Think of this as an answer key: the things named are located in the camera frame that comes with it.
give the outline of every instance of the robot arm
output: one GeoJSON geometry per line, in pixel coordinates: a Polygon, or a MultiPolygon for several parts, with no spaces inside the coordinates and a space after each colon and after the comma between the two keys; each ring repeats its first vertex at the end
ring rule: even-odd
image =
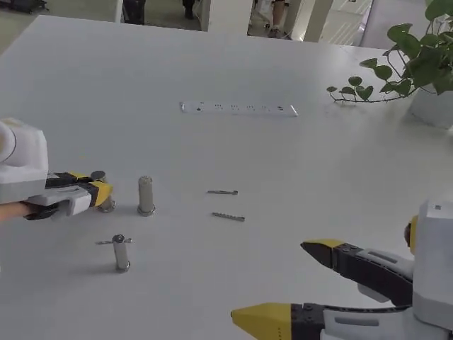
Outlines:
{"type": "Polygon", "coordinates": [[[265,303],[234,310],[233,323],[259,340],[448,340],[453,330],[453,202],[429,200],[406,228],[415,261],[332,239],[307,241],[319,263],[396,307],[357,309],[265,303]]]}
{"type": "Polygon", "coordinates": [[[71,216],[99,206],[112,192],[101,178],[72,172],[48,172],[47,143],[41,130],[13,118],[0,120],[0,204],[24,202],[36,213],[71,216]]]}

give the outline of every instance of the white table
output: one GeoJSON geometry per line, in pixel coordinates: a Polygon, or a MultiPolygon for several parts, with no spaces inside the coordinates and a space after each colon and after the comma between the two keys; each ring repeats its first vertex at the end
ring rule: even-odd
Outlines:
{"type": "Polygon", "coordinates": [[[4,340],[249,339],[232,309],[376,306],[299,243],[408,255],[403,227],[451,188],[452,142],[408,102],[340,107],[379,50],[39,17],[0,58],[2,116],[41,127],[53,171],[107,172],[119,207],[0,228],[4,340]],[[182,114],[179,101],[292,104],[298,118],[182,114]],[[137,179],[154,178],[141,217],[137,179]],[[206,195],[238,190],[236,197],[206,195]],[[246,216],[244,223],[210,216],[246,216]],[[123,233],[132,267],[116,274],[123,233]]]}

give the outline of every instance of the metal rod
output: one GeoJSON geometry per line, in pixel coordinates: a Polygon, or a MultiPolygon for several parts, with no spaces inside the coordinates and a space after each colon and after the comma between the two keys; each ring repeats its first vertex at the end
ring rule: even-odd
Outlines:
{"type": "Polygon", "coordinates": [[[137,212],[141,216],[150,216],[156,207],[153,202],[153,180],[149,176],[139,178],[139,206],[137,212]]]}
{"type": "Polygon", "coordinates": [[[112,238],[113,251],[115,252],[116,270],[124,273],[129,270],[130,262],[127,257],[126,240],[124,235],[115,235],[112,238]]]}

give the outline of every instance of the electrical outlet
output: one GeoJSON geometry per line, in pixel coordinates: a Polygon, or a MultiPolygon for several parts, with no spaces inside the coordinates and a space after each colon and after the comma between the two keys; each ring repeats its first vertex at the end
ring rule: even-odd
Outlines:
{"type": "Polygon", "coordinates": [[[206,101],[184,101],[181,103],[184,113],[226,113],[232,115],[276,115],[282,117],[297,117],[293,105],[242,105],[236,103],[218,103],[206,101]]]}

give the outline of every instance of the metal bolt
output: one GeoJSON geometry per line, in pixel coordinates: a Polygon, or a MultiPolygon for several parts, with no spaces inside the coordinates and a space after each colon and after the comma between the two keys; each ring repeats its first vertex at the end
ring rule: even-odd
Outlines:
{"type": "Polygon", "coordinates": [[[246,218],[244,216],[233,216],[233,215],[221,214],[220,212],[213,212],[212,216],[227,218],[229,220],[234,220],[234,221],[239,221],[239,222],[245,222],[245,220],[246,220],[246,218]]]}
{"type": "Polygon", "coordinates": [[[124,235],[118,234],[112,238],[112,241],[96,242],[98,245],[113,244],[113,251],[115,252],[116,270],[119,273],[125,273],[129,270],[130,261],[127,257],[126,244],[131,243],[132,239],[125,239],[124,235]]]}
{"type": "Polygon", "coordinates": [[[217,195],[237,195],[239,192],[234,191],[225,191],[225,190],[208,190],[206,193],[216,193],[217,195]]]}
{"type": "Polygon", "coordinates": [[[153,203],[153,180],[149,176],[139,178],[139,206],[137,212],[141,216],[150,216],[156,207],[153,203]]]}
{"type": "MultiPolygon", "coordinates": [[[[94,171],[90,175],[91,179],[94,181],[101,181],[107,183],[107,178],[105,177],[105,172],[98,170],[94,171]]],[[[98,210],[102,213],[111,213],[116,208],[116,202],[112,199],[112,196],[108,196],[107,199],[98,206],[98,210]]]]}

